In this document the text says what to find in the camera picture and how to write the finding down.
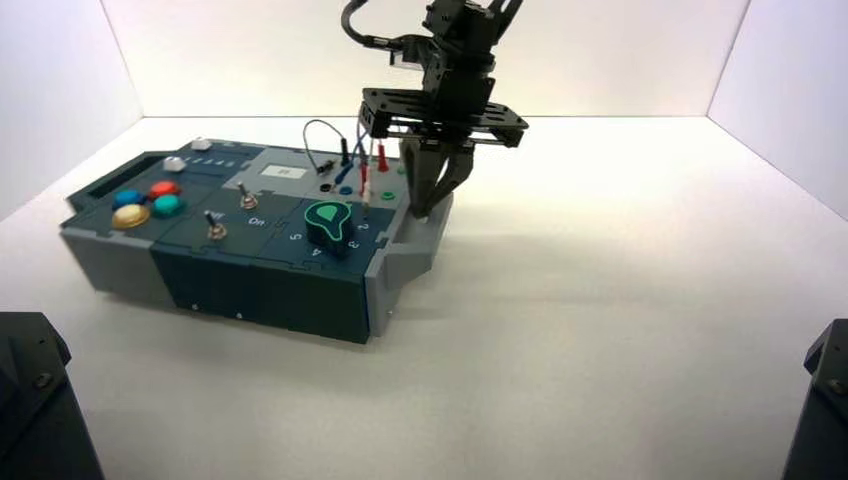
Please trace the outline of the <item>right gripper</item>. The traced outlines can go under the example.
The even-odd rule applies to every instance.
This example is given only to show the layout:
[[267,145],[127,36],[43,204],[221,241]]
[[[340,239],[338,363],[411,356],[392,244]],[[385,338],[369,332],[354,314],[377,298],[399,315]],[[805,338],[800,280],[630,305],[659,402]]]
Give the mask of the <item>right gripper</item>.
[[474,166],[474,146],[442,154],[440,142],[516,147],[528,124],[509,107],[490,101],[495,85],[488,76],[491,57],[458,56],[436,46],[407,46],[393,52],[391,59],[419,66],[422,86],[418,90],[365,88],[359,123],[376,139],[409,138],[400,142],[401,160],[410,211],[423,218],[468,179]]

